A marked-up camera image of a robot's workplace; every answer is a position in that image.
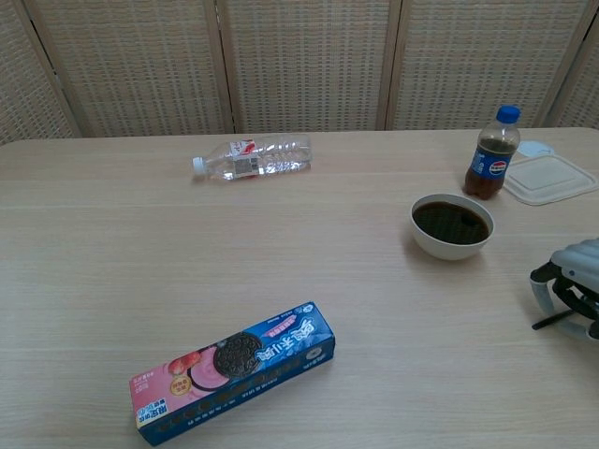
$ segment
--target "plastic container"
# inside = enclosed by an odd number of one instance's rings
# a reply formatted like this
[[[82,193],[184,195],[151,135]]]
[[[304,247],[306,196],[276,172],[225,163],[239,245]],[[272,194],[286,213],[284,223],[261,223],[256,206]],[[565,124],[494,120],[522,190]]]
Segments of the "plastic container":
[[[478,135],[475,157],[466,173],[467,195],[489,199],[504,186],[505,171],[520,144],[520,132],[515,126],[519,115],[516,106],[501,106],[497,121]]]
[[[312,149],[305,134],[281,134],[223,143],[206,157],[192,160],[196,176],[233,181],[269,176],[310,166]]]

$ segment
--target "bottle cap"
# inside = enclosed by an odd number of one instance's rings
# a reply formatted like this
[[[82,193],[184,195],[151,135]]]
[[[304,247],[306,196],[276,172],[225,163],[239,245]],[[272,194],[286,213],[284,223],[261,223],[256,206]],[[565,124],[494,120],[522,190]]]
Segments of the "bottle cap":
[[[517,106],[503,105],[497,111],[497,120],[501,123],[515,123],[520,117],[520,109]]]
[[[206,174],[206,167],[204,167],[204,159],[202,157],[194,157],[191,160],[191,164],[194,166],[194,173],[197,176],[204,176]]]

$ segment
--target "oreo cookie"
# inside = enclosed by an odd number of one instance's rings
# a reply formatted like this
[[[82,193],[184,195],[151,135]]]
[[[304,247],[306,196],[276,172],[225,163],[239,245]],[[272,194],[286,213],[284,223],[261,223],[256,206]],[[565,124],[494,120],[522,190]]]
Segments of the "oreo cookie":
[[[262,347],[262,341],[253,334],[239,332],[221,341],[217,346],[214,367],[229,379],[249,376],[260,363],[255,357],[255,352]]]

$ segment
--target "clear plastic lid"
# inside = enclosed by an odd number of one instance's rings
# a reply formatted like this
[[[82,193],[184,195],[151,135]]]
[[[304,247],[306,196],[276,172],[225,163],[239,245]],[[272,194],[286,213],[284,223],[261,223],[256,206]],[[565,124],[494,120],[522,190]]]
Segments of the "clear plastic lid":
[[[597,179],[570,161],[539,156],[510,164],[505,189],[532,206],[553,203],[597,189]]]

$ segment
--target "blue package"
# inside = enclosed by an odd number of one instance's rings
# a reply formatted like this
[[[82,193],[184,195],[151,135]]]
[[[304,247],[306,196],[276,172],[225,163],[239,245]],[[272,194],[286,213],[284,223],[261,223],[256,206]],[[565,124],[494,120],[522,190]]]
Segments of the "blue package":
[[[333,357],[335,336],[307,302],[131,379],[138,430],[157,445]]]

